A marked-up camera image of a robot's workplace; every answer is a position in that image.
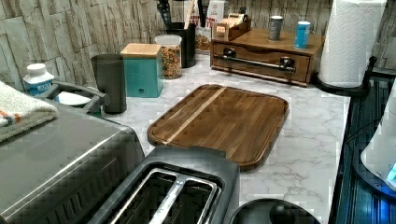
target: countertop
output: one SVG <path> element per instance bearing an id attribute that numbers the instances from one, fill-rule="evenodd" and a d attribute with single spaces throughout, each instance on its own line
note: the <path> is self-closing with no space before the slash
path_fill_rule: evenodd
<path id="1" fill-rule="evenodd" d="M 104 118 L 132 127 L 148 155 L 154 149 L 147 138 L 149 125 L 201 85 L 279 96 L 289 102 L 290 112 L 267 160 L 241 173 L 239 205 L 260 198 L 282 199 L 328 223 L 350 99 L 312 85 L 303 88 L 211 70 L 206 55 L 197 54 L 197 64 L 182 74 L 164 81 L 160 97 L 128 97 L 124 113 Z"/>

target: jar lid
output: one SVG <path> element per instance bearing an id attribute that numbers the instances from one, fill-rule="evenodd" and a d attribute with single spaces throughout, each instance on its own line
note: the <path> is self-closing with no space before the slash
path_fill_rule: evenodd
<path id="1" fill-rule="evenodd" d="M 155 43 L 162 46 L 180 45 L 181 37 L 179 35 L 158 35 L 154 38 Z"/>
<path id="2" fill-rule="evenodd" d="M 43 63 L 33 63 L 27 66 L 29 75 L 26 75 L 23 80 L 29 84 L 37 84 L 53 80 L 54 76 L 47 72 L 46 65 Z"/>
<path id="3" fill-rule="evenodd" d="M 281 20 L 283 20 L 283 17 L 281 17 L 281 16 L 272 16 L 271 20 L 281 21 Z"/>
<path id="4" fill-rule="evenodd" d="M 160 50 L 161 45 L 132 43 L 122 50 L 121 55 L 124 58 L 156 58 Z"/>
<path id="5" fill-rule="evenodd" d="M 305 25 L 305 26 L 308 26 L 308 25 L 311 24 L 311 22 L 309 22 L 309 21 L 299 21 L 297 23 L 300 24 L 300 25 Z"/>
<path id="6" fill-rule="evenodd" d="M 27 66 L 27 72 L 32 77 L 42 76 L 47 72 L 47 68 L 43 63 L 33 63 Z"/>

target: black handle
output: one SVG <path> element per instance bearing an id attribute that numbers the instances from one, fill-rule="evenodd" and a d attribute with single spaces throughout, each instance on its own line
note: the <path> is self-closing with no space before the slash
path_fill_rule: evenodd
<path id="1" fill-rule="evenodd" d="M 198 0 L 197 3 L 198 3 L 199 20 L 201 22 L 201 27 L 205 27 L 206 14 L 204 12 L 204 7 L 202 6 L 202 0 Z"/>
<path id="2" fill-rule="evenodd" d="M 157 9 L 160 12 L 161 17 L 163 18 L 163 23 L 165 24 L 166 29 L 170 30 L 172 19 L 171 19 L 171 9 L 169 7 L 168 0 L 158 0 Z"/>
<path id="3" fill-rule="evenodd" d="M 367 83 L 370 79 L 370 76 L 373 73 L 374 65 L 376 63 L 377 58 L 375 56 L 372 56 L 369 59 L 369 65 L 367 66 L 367 70 L 364 73 L 364 78 L 363 78 L 363 83 Z"/>
<path id="4" fill-rule="evenodd" d="M 57 80 L 52 81 L 52 86 L 49 88 L 49 90 L 37 95 L 36 97 L 41 99 L 47 98 L 53 100 L 57 95 L 59 95 L 59 93 L 61 93 L 61 91 L 76 91 L 76 93 L 79 93 L 81 91 L 91 97 L 91 100 L 83 107 L 84 110 L 90 113 L 96 112 L 101 105 L 110 104 L 110 97 L 105 93 L 76 84 Z"/>

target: dish towel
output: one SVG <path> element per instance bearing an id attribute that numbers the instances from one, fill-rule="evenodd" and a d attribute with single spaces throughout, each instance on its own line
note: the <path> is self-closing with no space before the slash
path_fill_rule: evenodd
<path id="1" fill-rule="evenodd" d="M 54 119 L 58 114 L 55 106 L 0 82 L 0 142 Z"/>

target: white bottle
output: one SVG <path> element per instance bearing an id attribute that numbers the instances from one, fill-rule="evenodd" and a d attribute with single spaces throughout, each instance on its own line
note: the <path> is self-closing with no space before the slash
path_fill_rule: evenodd
<path id="1" fill-rule="evenodd" d="M 31 95 L 38 95 L 47 91 L 54 78 L 43 63 L 34 63 L 27 66 L 29 75 L 26 75 L 23 80 L 26 89 Z"/>

